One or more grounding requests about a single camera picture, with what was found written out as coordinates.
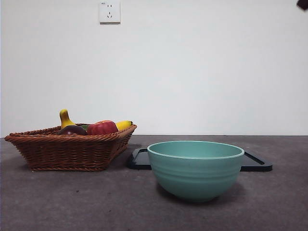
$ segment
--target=teal bowl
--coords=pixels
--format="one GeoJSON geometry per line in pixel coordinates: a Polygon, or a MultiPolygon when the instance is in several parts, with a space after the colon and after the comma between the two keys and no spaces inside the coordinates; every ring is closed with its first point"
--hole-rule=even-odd
{"type": "Polygon", "coordinates": [[[207,141],[167,141],[147,147],[158,183],[169,193],[192,202],[222,195],[241,170],[242,148],[207,141]]]}

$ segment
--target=yellow banana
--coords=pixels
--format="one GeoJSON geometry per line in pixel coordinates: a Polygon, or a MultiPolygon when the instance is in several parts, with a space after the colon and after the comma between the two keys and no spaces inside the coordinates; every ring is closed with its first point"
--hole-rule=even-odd
{"type": "Polygon", "coordinates": [[[76,125],[69,119],[67,109],[62,109],[60,111],[60,119],[61,119],[61,129],[65,128],[68,125],[76,125]]]}
{"type": "Polygon", "coordinates": [[[132,124],[133,124],[132,121],[123,120],[123,121],[117,122],[116,127],[120,131],[120,130],[123,130],[123,129],[130,127],[132,124]]]}

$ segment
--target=wall socket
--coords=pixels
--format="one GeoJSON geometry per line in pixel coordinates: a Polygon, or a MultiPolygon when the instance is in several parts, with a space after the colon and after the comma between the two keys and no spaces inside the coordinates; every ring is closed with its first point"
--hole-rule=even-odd
{"type": "Polygon", "coordinates": [[[99,8],[101,24],[121,23],[120,0],[101,1],[99,8]]]}

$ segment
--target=black tray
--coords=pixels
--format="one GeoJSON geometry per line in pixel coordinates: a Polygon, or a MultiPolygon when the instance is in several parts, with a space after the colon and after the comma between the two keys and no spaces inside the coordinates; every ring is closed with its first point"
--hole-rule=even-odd
{"type": "MultiPolygon", "coordinates": [[[[134,150],[132,155],[128,158],[127,167],[131,169],[151,170],[148,151],[146,148],[138,148],[134,150]]],[[[260,157],[244,153],[242,172],[267,172],[273,169],[273,164],[260,157]]]]}

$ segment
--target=fruit basket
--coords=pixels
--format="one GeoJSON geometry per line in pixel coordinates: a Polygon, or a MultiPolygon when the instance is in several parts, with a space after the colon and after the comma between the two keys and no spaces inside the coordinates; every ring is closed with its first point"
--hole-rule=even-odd
{"type": "Polygon", "coordinates": [[[102,171],[125,151],[137,125],[107,135],[57,135],[61,126],[5,137],[33,171],[102,171]]]}

